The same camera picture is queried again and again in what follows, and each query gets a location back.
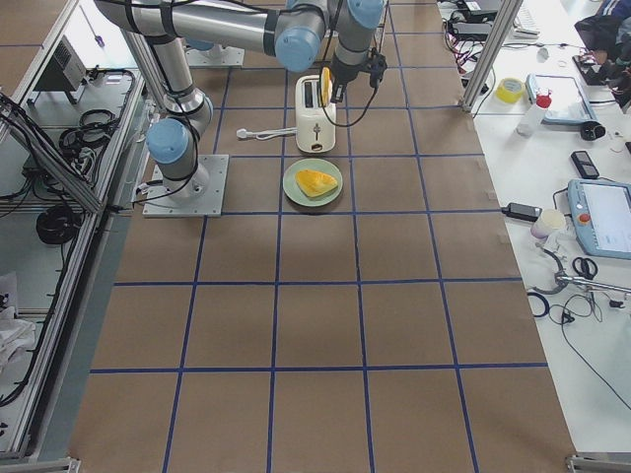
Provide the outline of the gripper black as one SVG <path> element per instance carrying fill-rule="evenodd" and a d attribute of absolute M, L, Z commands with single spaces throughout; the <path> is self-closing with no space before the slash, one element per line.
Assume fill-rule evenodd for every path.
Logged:
<path fill-rule="evenodd" d="M 333 78 L 332 101 L 342 102 L 348 84 L 363 72 L 368 59 L 368 50 L 336 48 L 330 64 Z"/>

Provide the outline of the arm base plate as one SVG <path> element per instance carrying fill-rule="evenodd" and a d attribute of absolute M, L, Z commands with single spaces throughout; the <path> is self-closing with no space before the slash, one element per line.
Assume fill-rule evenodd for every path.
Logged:
<path fill-rule="evenodd" d="M 181 190 L 174 181 L 151 186 L 143 206 L 146 218 L 220 217 L 228 174 L 228 155 L 199 155 L 198 169 L 191 181 Z"/>
<path fill-rule="evenodd" d="M 224 47 L 215 44 L 213 48 L 199 50 L 187 45 L 185 55 L 191 68 L 230 68 L 242 67 L 245 51 L 241 48 Z"/>

